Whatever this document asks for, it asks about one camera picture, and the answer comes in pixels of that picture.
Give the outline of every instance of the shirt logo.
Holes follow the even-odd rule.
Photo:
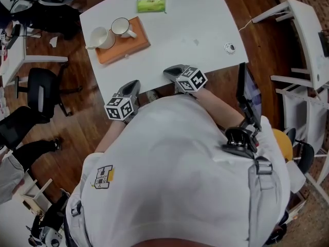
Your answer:
[[[113,180],[113,175],[113,165],[99,168],[94,184],[95,189],[108,189],[109,183]]]

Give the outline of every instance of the monitor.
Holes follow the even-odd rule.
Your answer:
[[[246,63],[239,65],[236,98],[247,123],[261,130],[262,94]]]

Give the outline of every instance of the round sticker on table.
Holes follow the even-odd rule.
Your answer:
[[[224,49],[225,49],[226,53],[229,55],[232,55],[235,53],[235,46],[231,42],[227,42],[224,45]]]

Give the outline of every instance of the green package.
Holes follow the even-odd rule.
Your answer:
[[[166,0],[137,0],[137,12],[165,12]]]

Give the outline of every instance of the orange box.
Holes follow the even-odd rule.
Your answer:
[[[116,37],[115,44],[111,48],[96,48],[99,63],[110,64],[124,58],[125,55],[131,55],[151,45],[139,17],[130,19],[129,22],[133,26],[133,32],[137,34],[137,38]]]

